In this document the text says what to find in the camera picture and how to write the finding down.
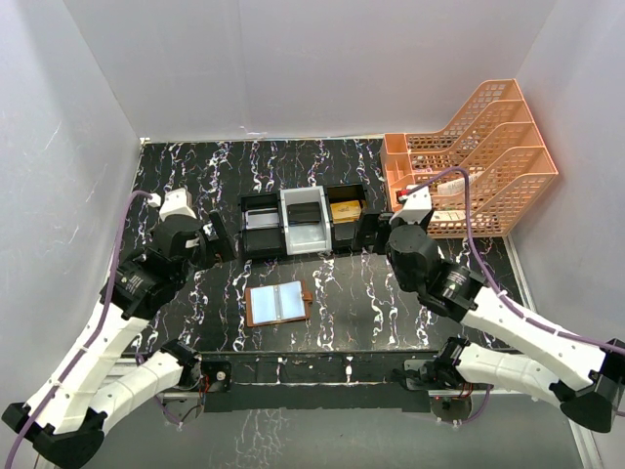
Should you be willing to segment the black plastic bin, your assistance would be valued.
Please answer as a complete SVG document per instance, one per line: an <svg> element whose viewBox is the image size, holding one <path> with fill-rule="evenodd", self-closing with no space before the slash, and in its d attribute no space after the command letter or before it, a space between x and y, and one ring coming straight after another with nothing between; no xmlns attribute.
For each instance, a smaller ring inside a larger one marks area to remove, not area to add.
<svg viewBox="0 0 625 469"><path fill-rule="evenodd" d="M261 261L286 255L278 192L254 193L239 198L240 251L245 260Z"/></svg>

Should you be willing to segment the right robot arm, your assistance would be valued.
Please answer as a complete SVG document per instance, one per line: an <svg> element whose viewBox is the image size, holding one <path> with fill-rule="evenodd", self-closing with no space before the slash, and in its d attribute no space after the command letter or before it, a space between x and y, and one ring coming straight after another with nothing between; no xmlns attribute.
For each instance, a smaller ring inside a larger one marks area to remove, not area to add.
<svg viewBox="0 0 625 469"><path fill-rule="evenodd" d="M356 223L353 247L385 255L400 289L428 311L491 334L514 351L450 338L426 371L410 371L407 378L502 387L553 405L588 430L610 432L624 397L623 341L597 341L545 321L512 301L488 274L443 258L426 227L366 212Z"/></svg>

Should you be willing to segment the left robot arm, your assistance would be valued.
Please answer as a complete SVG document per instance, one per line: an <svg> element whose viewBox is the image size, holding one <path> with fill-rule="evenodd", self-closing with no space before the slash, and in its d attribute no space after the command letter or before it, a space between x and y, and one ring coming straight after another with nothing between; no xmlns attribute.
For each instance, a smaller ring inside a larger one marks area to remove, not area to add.
<svg viewBox="0 0 625 469"><path fill-rule="evenodd" d="M130 343L198 272L236 257L222 216L202 222L166 216L151 241L114 268L87 325L46 383L26 402L8 405L3 421L59 468L81 468L121 419L159 393L193 388L201 358L171 340L134 370L104 379Z"/></svg>

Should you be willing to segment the brown leather card holder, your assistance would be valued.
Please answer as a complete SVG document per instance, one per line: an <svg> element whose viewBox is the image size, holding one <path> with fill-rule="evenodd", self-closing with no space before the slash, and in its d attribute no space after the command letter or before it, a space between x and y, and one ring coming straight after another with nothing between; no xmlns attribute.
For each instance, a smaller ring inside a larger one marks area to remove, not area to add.
<svg viewBox="0 0 625 469"><path fill-rule="evenodd" d="M248 327L307 320L313 293L303 281L245 289L245 321Z"/></svg>

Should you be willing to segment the orange mesh file organizer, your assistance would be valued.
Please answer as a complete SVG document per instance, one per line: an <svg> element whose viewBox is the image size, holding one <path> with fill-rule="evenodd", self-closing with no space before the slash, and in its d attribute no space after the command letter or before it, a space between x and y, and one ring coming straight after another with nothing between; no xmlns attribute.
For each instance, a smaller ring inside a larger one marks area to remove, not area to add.
<svg viewBox="0 0 625 469"><path fill-rule="evenodd" d="M442 176L430 187L435 211L464 210L466 220L431 222L438 238L506 236L559 171L515 79L482 82L442 129L430 133L387 133L381 162L392 211L400 195L455 167L483 174L464 191L437 195L437 185L460 173Z"/></svg>

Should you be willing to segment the black bin with gold card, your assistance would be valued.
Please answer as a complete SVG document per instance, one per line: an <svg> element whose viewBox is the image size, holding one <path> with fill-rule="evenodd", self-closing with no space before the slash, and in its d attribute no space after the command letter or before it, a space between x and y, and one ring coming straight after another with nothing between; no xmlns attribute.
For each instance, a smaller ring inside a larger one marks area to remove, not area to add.
<svg viewBox="0 0 625 469"><path fill-rule="evenodd" d="M325 188L329 205L332 248L350 250L357 221L368 205L367 189L363 184L338 185Z"/></svg>

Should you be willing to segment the white plastic bin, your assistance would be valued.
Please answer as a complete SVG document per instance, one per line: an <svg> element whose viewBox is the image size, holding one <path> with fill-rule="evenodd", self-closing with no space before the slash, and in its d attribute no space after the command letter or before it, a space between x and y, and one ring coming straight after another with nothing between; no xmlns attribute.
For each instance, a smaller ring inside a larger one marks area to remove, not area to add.
<svg viewBox="0 0 625 469"><path fill-rule="evenodd" d="M323 186L281 190L279 193L286 253L289 256L331 251L331 228ZM314 225L289 226L286 207L289 204L313 202L320 204L322 221Z"/></svg>

